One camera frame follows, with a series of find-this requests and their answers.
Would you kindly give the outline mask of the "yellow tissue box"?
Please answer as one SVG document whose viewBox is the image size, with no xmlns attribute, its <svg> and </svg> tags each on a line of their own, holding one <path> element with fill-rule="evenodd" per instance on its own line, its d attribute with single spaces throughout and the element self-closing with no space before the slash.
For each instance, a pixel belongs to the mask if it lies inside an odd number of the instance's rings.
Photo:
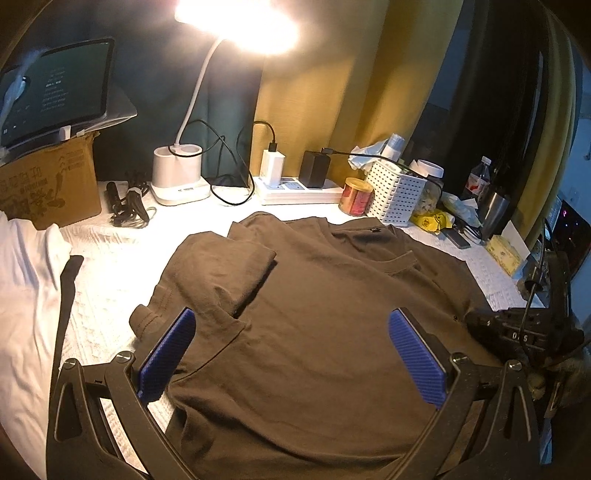
<svg viewBox="0 0 591 480">
<path fill-rule="evenodd" d="M 513 277 L 526 263 L 531 251 L 512 221 L 509 221 L 501 234 L 493 235 L 485 244 L 486 250 Z"/>
</svg>

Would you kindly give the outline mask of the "white charger adapter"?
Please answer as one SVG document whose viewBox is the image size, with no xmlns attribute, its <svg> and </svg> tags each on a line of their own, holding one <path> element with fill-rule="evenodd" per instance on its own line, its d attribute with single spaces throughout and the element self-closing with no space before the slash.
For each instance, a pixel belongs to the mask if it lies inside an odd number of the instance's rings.
<svg viewBox="0 0 591 480">
<path fill-rule="evenodd" d="M 280 185 L 281 175 L 283 175 L 284 155 L 279 151 L 263 151 L 262 163 L 260 164 L 259 178 L 263 184 L 270 188 L 276 188 Z"/>
</svg>

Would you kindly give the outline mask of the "black charger adapter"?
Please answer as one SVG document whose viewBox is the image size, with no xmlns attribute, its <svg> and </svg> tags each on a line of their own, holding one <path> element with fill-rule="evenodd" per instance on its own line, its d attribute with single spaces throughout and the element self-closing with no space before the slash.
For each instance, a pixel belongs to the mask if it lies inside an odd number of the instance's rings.
<svg viewBox="0 0 591 480">
<path fill-rule="evenodd" d="M 305 151 L 298 179 L 307 188 L 322 188 L 329 171 L 331 158 L 321 152 Z"/>
</svg>

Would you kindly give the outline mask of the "dark brown t-shirt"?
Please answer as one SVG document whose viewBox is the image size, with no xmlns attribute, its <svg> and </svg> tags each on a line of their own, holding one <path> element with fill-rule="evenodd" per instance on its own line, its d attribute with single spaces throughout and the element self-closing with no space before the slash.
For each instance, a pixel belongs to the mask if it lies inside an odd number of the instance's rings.
<svg viewBox="0 0 591 480">
<path fill-rule="evenodd" d="M 129 324 L 184 308 L 197 334 L 171 378 L 167 436 L 201 479 L 376 479 L 433 414 L 388 333 L 404 307 L 452 352 L 486 298 L 461 260 L 375 219 L 256 213 L 186 237 Z"/>
</svg>

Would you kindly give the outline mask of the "black smartphone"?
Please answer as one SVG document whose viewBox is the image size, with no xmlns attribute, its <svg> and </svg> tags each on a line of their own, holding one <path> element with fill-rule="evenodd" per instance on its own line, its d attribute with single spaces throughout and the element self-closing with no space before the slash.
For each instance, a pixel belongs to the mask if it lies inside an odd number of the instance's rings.
<svg viewBox="0 0 591 480">
<path fill-rule="evenodd" d="M 458 249 L 464 250 L 464 249 L 468 249 L 471 247 L 471 243 L 461 233 L 459 233 L 456 229 L 445 228 L 445 229 L 442 229 L 441 232 Z"/>
</svg>

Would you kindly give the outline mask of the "white power strip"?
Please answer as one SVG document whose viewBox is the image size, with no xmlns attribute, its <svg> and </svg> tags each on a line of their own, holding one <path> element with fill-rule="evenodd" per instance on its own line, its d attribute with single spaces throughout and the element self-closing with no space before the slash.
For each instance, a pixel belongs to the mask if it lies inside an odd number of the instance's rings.
<svg viewBox="0 0 591 480">
<path fill-rule="evenodd" d="M 329 179 L 321 188 L 308 188 L 296 177 L 283 177 L 276 187 L 267 186 L 259 177 L 254 183 L 263 205 L 336 204 L 342 196 L 342 187 Z"/>
</svg>

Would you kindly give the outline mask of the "clear jar white lid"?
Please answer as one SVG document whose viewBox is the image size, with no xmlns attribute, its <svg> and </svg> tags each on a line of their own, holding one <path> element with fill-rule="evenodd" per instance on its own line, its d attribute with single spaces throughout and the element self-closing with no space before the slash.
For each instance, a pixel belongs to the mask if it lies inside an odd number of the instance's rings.
<svg viewBox="0 0 591 480">
<path fill-rule="evenodd" d="M 444 168 L 425 159 L 413 160 L 410 168 L 426 179 L 413 214 L 417 216 L 432 214 L 443 193 Z"/>
</svg>

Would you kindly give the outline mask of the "white perforated plastic basket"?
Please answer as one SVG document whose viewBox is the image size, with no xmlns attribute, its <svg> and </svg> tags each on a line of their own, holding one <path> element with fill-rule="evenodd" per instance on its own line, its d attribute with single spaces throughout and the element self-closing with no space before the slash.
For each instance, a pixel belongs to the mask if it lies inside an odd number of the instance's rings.
<svg viewBox="0 0 591 480">
<path fill-rule="evenodd" d="M 374 162 L 366 180 L 373 187 L 367 215 L 394 226 L 409 223 L 427 183 L 386 160 Z"/>
</svg>

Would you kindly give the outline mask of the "brown cardboard box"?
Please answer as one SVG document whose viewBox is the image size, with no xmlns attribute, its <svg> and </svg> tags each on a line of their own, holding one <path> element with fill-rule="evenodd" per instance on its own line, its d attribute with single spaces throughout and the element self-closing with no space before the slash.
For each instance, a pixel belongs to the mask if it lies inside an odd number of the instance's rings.
<svg viewBox="0 0 591 480">
<path fill-rule="evenodd" d="M 1 211 L 43 230 L 101 212 L 91 132 L 37 150 L 1 167 Z"/>
</svg>

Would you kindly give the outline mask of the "yellow curtain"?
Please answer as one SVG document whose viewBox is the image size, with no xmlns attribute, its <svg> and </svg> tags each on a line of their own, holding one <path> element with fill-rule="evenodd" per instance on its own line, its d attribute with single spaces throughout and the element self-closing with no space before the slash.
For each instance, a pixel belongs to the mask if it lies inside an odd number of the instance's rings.
<svg viewBox="0 0 591 480">
<path fill-rule="evenodd" d="M 527 242 L 538 236 L 570 153 L 576 122 L 574 51 L 567 28 L 577 1 L 475 1 L 458 83 L 429 158 L 449 191 L 481 157 Z M 461 24 L 460 1 L 293 1 L 297 50 L 267 60 L 256 117 L 279 136 L 294 175 L 304 152 L 348 151 L 393 133 L 411 138 Z"/>
</svg>

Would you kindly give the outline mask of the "plastic cola bottle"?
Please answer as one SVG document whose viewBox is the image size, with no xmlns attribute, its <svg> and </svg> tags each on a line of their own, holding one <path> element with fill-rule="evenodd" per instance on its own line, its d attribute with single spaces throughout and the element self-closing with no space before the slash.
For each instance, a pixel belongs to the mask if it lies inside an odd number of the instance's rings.
<svg viewBox="0 0 591 480">
<path fill-rule="evenodd" d="M 491 180 L 490 166 L 491 160 L 483 156 L 480 163 L 471 170 L 463 192 L 465 200 L 479 200 L 483 195 Z"/>
</svg>

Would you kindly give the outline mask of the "white garment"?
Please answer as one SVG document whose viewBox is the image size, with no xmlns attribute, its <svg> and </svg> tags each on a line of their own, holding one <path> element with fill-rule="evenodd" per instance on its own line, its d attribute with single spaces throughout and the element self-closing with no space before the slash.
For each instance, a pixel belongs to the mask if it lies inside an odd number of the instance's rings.
<svg viewBox="0 0 591 480">
<path fill-rule="evenodd" d="M 71 246 L 52 225 L 1 215 L 1 425 L 28 466 L 45 476 L 49 390 L 60 276 Z"/>
</svg>

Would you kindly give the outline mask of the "red gold tin can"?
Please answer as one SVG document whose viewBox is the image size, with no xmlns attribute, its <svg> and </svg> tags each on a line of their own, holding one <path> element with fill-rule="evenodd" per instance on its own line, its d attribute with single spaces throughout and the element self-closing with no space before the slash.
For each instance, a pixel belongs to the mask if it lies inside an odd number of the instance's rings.
<svg viewBox="0 0 591 480">
<path fill-rule="evenodd" d="M 363 216 L 373 191 L 373 186 L 366 180 L 354 177 L 346 178 L 344 190 L 341 199 L 339 199 L 339 210 L 349 216 Z"/>
</svg>

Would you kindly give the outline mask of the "steel tumbler cup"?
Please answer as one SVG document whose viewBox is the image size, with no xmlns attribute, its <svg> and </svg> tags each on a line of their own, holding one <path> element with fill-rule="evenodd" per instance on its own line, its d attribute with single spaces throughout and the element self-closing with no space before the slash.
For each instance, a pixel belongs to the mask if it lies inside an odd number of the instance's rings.
<svg viewBox="0 0 591 480">
<path fill-rule="evenodd" d="M 483 241 L 489 240 L 504 214 L 510 205 L 510 200 L 494 191 L 488 190 L 479 203 L 479 218 L 481 221 L 481 238 Z"/>
</svg>

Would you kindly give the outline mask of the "yellow snack packet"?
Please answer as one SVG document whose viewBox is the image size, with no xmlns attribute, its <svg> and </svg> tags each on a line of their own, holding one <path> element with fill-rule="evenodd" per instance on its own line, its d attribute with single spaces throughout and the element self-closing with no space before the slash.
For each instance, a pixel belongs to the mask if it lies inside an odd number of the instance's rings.
<svg viewBox="0 0 591 480">
<path fill-rule="evenodd" d="M 420 229 L 439 234 L 444 229 L 452 228 L 455 223 L 455 216 L 449 212 L 436 209 L 425 214 L 412 214 L 410 221 Z"/>
</svg>

